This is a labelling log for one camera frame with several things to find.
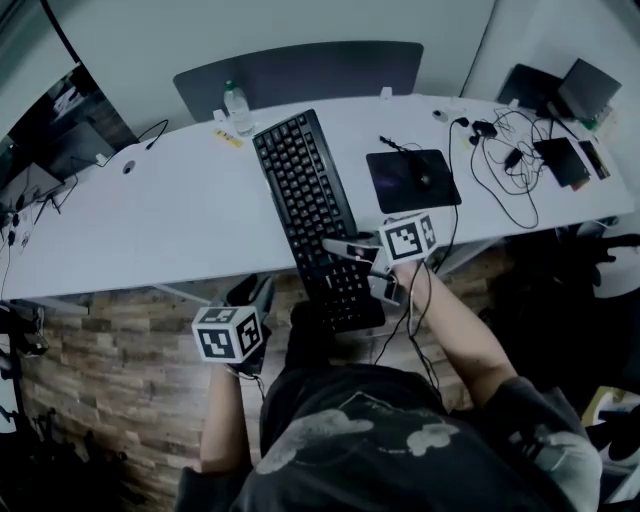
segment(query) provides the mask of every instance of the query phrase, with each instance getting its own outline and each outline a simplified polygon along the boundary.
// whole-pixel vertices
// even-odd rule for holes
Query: white cube
[[[436,234],[428,213],[390,222],[379,229],[389,264],[427,258],[437,247]]]
[[[253,306],[200,308],[191,324],[203,361],[241,363],[263,343]]]

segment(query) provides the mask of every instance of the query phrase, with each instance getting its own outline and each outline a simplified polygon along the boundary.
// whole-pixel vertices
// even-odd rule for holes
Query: yellow sticky note
[[[233,135],[229,135],[224,130],[220,130],[220,129],[213,130],[213,134],[217,137],[220,137],[221,139],[226,140],[229,144],[237,148],[242,147],[242,145],[244,144],[244,142],[242,142],[240,139],[238,139],[237,137],[234,137]]]

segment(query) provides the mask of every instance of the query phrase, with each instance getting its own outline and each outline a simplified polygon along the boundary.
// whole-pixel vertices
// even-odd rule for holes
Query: black t-shirt
[[[300,369],[267,396],[256,468],[185,469],[176,510],[595,510],[601,465],[584,435],[559,393],[522,378],[470,422],[416,374]]]

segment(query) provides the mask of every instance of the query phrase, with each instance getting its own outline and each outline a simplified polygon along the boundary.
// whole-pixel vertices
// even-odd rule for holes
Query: floor
[[[448,276],[450,288],[474,311],[490,304],[491,281],[510,266],[503,249],[488,251]],[[205,283],[213,297],[233,280]],[[305,294],[297,274],[276,278],[276,297],[267,325],[269,340],[262,379],[268,388],[283,366],[288,313]],[[123,451],[122,479],[146,498],[135,510],[172,510],[180,471],[196,461],[206,409],[210,369],[199,359],[190,332],[198,306],[155,289],[96,293],[78,298],[89,305],[86,317],[48,311],[44,334],[50,348],[23,361],[22,392],[29,416],[53,407],[58,435],[82,452],[82,437],[92,430],[104,449]],[[371,362],[398,318],[358,337],[344,336],[333,359]],[[460,379],[426,328],[419,342],[434,362],[448,408],[469,406]],[[421,372],[415,352],[398,334],[380,364]],[[259,458],[261,406],[254,382],[242,382],[252,448]]]

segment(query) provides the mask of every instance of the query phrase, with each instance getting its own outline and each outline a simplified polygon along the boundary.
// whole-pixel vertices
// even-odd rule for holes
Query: cube sticker
[[[253,347],[260,343],[260,328],[255,314],[249,315],[238,324],[236,329],[240,340],[242,355],[246,355]]]
[[[385,231],[393,261],[421,254],[424,251],[414,222]]]
[[[424,232],[424,238],[427,241],[427,249],[431,250],[431,248],[436,245],[436,233],[433,230],[431,219],[428,215],[422,218],[422,231]]]
[[[236,310],[234,308],[211,308],[200,319],[200,322],[204,324],[226,324],[231,321],[235,314]]]
[[[235,351],[231,343],[229,331],[225,329],[199,330],[198,337],[204,355],[208,359],[234,358]]]

